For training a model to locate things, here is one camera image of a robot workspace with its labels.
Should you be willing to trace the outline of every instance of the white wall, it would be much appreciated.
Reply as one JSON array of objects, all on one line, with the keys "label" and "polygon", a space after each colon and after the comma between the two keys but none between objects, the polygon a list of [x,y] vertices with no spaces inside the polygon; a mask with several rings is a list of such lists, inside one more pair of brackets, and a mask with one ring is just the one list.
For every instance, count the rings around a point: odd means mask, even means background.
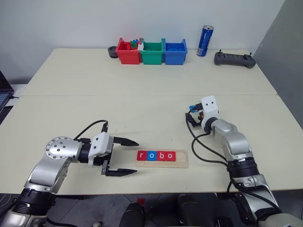
[{"label": "white wall", "polygon": [[187,41],[203,25],[211,49],[255,52],[284,0],[0,0],[0,69],[27,82],[57,47],[109,47],[118,38]]}]

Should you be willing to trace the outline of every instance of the floor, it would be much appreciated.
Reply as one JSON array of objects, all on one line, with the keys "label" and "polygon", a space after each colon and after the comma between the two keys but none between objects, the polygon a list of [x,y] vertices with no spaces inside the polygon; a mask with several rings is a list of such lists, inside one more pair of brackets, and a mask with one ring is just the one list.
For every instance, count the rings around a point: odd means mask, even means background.
[{"label": "floor", "polygon": [[[245,227],[238,215],[236,206],[229,199],[218,199],[214,193],[191,193],[200,204],[201,212],[209,217],[229,217],[235,227]],[[280,208],[302,219],[303,190],[274,192]],[[8,200],[17,195],[0,194],[0,213]],[[91,227],[95,222],[102,222],[102,227],[117,227],[126,207],[131,202],[144,202],[146,227],[178,226],[174,202],[178,194],[117,194],[90,195],[77,199],[75,196],[59,197],[50,209],[48,217],[56,222],[74,224],[78,227]]]}]

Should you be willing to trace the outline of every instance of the plastic bin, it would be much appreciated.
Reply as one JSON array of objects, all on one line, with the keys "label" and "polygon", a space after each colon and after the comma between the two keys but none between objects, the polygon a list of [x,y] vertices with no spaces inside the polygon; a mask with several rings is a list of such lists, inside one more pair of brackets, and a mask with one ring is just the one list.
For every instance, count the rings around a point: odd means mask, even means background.
[{"label": "plastic bin", "polygon": [[121,61],[121,64],[140,64],[140,52],[138,48],[132,49],[130,42],[125,42],[122,38],[119,39],[116,53]]},{"label": "plastic bin", "polygon": [[183,65],[187,54],[185,39],[181,43],[167,43],[164,39],[163,47],[166,65]]},{"label": "plastic bin", "polygon": [[140,50],[144,65],[161,65],[163,56],[163,41],[160,43],[147,43],[142,39],[143,50]]}]

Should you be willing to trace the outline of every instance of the blue bin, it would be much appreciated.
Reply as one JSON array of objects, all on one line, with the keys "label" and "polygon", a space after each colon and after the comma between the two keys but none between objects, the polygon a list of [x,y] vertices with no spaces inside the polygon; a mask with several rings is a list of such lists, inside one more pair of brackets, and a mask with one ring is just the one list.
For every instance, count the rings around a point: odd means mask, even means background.
[{"label": "blue bin", "polygon": [[187,54],[185,39],[181,43],[163,42],[163,60],[166,65],[183,65]]}]

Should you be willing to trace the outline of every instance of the laptop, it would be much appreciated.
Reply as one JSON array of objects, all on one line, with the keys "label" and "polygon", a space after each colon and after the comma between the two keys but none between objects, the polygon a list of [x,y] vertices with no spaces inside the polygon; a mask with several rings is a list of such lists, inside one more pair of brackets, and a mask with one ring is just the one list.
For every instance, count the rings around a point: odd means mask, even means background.
[{"label": "laptop", "polygon": [[5,107],[5,104],[13,94],[13,88],[9,85],[8,81],[0,71],[0,111]]}]

